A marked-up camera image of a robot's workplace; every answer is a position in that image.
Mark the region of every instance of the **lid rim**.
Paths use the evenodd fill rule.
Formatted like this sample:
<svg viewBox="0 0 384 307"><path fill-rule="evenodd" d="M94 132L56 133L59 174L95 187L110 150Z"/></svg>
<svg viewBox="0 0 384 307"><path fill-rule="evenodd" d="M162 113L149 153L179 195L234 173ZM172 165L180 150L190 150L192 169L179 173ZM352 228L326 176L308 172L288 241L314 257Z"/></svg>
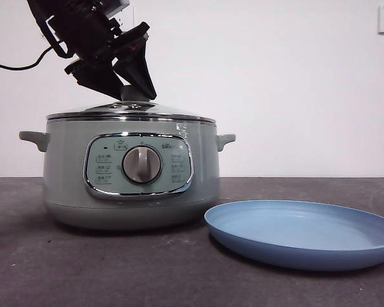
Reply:
<svg viewBox="0 0 384 307"><path fill-rule="evenodd" d="M55 120L62 118L100 118L100 117L122 117L122 118L166 118L171 120L186 120L191 122L208 122L216 123L216 120L207 117L184 115L184 114L165 114L165 113L137 113L137 112L69 112L69 113L54 113L46 117L47 120Z"/></svg>

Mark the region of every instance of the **control knob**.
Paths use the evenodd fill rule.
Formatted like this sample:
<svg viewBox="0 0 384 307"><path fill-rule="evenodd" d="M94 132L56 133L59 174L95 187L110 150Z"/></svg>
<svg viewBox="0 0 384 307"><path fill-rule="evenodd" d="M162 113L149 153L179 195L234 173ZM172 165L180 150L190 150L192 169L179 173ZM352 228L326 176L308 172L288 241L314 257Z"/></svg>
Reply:
<svg viewBox="0 0 384 307"><path fill-rule="evenodd" d="M122 169L129 179L144 184L155 179L161 170L161 160L155 150L138 146L122 159Z"/></svg>

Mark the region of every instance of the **black cable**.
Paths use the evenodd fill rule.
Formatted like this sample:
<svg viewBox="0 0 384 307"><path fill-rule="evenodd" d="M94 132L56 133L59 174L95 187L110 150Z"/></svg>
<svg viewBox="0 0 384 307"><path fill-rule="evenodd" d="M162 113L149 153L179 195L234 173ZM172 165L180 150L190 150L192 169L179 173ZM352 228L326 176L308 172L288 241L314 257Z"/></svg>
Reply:
<svg viewBox="0 0 384 307"><path fill-rule="evenodd" d="M41 53L40 57L37 59L37 61L34 64L24 66L24 67L9 67L6 65L0 64L0 68L7 69L7 70L27 70L33 67L36 67L38 64L40 64L41 60L44 58L44 56L52 49L52 47L48 47L46 50Z"/></svg>

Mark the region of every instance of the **blue plate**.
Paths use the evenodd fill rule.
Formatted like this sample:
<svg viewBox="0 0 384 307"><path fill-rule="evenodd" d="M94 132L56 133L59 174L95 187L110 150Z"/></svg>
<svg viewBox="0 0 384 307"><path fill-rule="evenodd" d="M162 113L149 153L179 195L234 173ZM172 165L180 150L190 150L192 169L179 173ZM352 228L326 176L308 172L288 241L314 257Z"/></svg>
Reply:
<svg viewBox="0 0 384 307"><path fill-rule="evenodd" d="M384 217L291 200L250 200L209 209L213 237L245 257L293 269L346 271L384 261Z"/></svg>

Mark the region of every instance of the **gray table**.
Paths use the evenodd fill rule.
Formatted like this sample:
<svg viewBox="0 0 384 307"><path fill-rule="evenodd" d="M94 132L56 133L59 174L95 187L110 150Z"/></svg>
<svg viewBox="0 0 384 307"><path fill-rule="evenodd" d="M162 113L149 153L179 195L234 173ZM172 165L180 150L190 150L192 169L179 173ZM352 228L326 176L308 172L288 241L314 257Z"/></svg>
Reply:
<svg viewBox="0 0 384 307"><path fill-rule="evenodd" d="M219 203L294 199L384 216L384 178L222 178ZM305 272L220 246L203 219L138 233L78 230L42 205L41 178L0 178L0 306L384 306L384 264Z"/></svg>

